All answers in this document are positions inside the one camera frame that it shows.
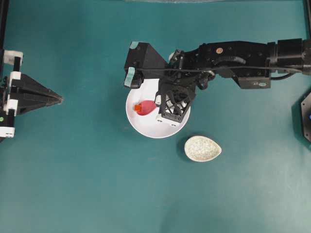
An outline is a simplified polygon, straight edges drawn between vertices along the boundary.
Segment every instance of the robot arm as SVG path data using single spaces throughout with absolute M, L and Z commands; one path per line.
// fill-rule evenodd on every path
M 271 80 L 295 73 L 311 74 L 311 40 L 279 40 L 278 43 L 232 41 L 202 44 L 193 51 L 176 50 L 167 63 L 148 43 L 132 42 L 124 85 L 140 88 L 144 79 L 159 79 L 155 103 L 159 119 L 180 123 L 195 89 L 204 90 L 218 74 L 232 78 L 242 89 L 265 89 Z M 274 72 L 286 75 L 272 77 Z
M 4 50 L 2 54 L 3 62 L 14 65 L 14 69 L 0 86 L 0 142 L 15 136 L 14 121 L 17 115 L 44 106 L 61 104 L 63 101 L 61 96 L 19 71 L 22 52 Z

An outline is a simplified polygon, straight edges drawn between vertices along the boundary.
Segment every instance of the black metal frame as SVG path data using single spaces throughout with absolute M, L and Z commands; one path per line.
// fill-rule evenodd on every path
M 306 13 L 307 35 L 311 38 L 311 0 L 304 0 L 304 7 Z

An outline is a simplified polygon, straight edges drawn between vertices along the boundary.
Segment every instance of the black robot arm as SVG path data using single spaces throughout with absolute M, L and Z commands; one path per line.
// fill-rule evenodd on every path
M 159 79 L 155 95 L 160 107 L 158 120 L 180 123 L 195 98 L 196 87 L 206 89 L 216 74 L 232 78 L 242 89 L 270 88 L 271 80 L 295 73 L 310 75 L 311 40 L 202 44 L 189 52 L 176 50 L 168 63 L 150 44 L 132 42 L 124 69 L 124 85 L 131 89 L 140 88 L 144 79 Z M 282 75 L 272 76 L 274 72 Z

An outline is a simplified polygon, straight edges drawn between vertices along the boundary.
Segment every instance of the white plate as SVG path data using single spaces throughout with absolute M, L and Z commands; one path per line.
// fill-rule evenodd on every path
M 165 138 L 180 131 L 188 121 L 190 108 L 183 121 L 176 127 L 167 123 L 158 122 L 156 116 L 159 108 L 154 109 L 150 114 L 140 116 L 134 111 L 134 105 L 144 100 L 154 100 L 158 91 L 159 79 L 145 79 L 139 89 L 132 89 L 126 99 L 126 115 L 133 128 L 142 135 L 150 138 Z
M 210 161 L 220 155 L 221 152 L 221 147 L 208 137 L 194 136 L 185 143 L 186 155 L 196 162 Z

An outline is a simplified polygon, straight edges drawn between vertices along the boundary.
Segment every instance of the white connector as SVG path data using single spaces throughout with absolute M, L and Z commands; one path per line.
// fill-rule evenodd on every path
M 14 127 L 0 127 L 0 137 L 12 138 L 15 135 Z
M 169 124 L 170 126 L 172 127 L 177 127 L 180 123 L 176 122 L 176 121 L 173 121 L 173 120 L 169 120 L 169 119 L 166 119 L 166 118 L 163 118 L 161 116 L 161 114 L 158 114 L 155 118 L 158 122 L 163 122 L 163 123 L 166 123 L 166 124 Z

